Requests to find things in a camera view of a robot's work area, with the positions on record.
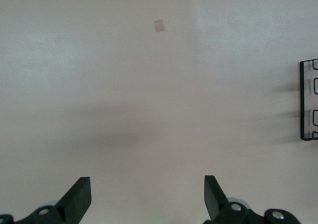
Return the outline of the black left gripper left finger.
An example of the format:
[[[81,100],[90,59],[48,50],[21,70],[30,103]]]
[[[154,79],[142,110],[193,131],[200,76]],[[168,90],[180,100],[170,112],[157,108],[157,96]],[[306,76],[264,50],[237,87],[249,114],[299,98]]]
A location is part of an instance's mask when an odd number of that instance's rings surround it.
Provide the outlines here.
[[[81,177],[55,204],[36,209],[18,224],[78,224],[91,204],[89,177]]]

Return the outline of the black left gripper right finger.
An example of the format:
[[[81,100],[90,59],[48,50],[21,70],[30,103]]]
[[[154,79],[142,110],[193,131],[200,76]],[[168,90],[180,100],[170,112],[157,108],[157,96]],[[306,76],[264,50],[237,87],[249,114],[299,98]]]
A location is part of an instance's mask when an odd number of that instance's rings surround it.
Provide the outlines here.
[[[204,177],[204,202],[210,219],[207,224],[262,224],[263,217],[238,198],[227,198],[215,176]]]

